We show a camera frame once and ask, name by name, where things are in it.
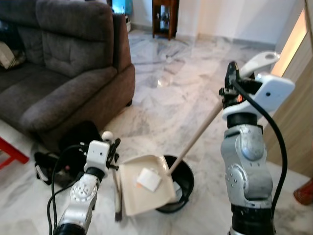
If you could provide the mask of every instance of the sofa armrest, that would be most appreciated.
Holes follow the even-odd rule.
[[[20,122],[29,132],[51,130],[84,105],[116,74],[113,67],[82,73],[32,105]]]
[[[117,69],[118,72],[121,72],[132,63],[125,15],[113,14],[113,25],[113,66]]]

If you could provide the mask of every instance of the beige dustpan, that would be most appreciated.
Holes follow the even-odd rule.
[[[161,176],[162,180],[155,192],[137,183],[143,168],[152,169]],[[167,175],[168,170],[164,156],[146,155],[119,164],[126,215],[154,210],[176,199],[172,177]]]

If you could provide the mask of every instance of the broom handle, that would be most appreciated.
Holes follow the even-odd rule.
[[[210,115],[205,119],[201,127],[197,130],[195,135],[192,137],[191,141],[187,144],[183,152],[180,154],[180,156],[176,159],[174,164],[171,166],[170,170],[167,172],[168,176],[170,176],[173,173],[173,171],[176,169],[176,167],[179,165],[182,159],[186,156],[186,154],[191,149],[191,147],[195,144],[195,142],[199,139],[202,133],[207,129],[207,127],[211,124],[211,122],[214,120],[214,118],[217,116],[217,114],[219,114],[219,112],[222,109],[223,109],[223,103],[219,100],[219,102],[215,105]]]

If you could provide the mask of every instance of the white marble tile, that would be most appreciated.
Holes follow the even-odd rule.
[[[218,90],[230,61],[242,65],[264,48],[232,43],[224,38],[183,42],[152,39],[133,31],[129,35],[136,69],[133,105],[123,109],[105,128],[120,137],[121,160],[145,154],[177,156],[218,102]],[[231,210],[220,153],[226,122],[221,114],[186,156],[194,172],[195,187],[186,207],[175,214],[150,211],[121,224],[114,222],[114,189],[111,176],[99,189],[89,235],[204,235],[226,234]],[[0,121],[0,135],[31,156],[42,148]],[[0,234],[47,234],[46,204],[50,187],[35,180],[33,161],[13,162],[0,171]],[[268,163],[277,186],[281,167]],[[278,234],[313,233],[311,207],[293,198],[293,191],[308,180],[289,171],[278,201],[275,224]],[[58,218],[68,192],[57,196]],[[24,224],[21,230],[14,225]]]

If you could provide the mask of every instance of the black bucket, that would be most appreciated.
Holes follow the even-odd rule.
[[[164,157],[169,168],[171,168],[171,166],[177,159],[177,157],[170,155],[164,155]],[[188,164],[184,161],[181,161],[177,168],[174,170],[174,172],[172,173],[172,179],[173,181],[176,181],[176,183],[181,187],[182,196],[179,201],[174,203],[168,203],[156,209],[161,213],[175,213],[182,209],[187,204],[189,196],[194,188],[194,174],[192,173],[192,170],[190,169]]]

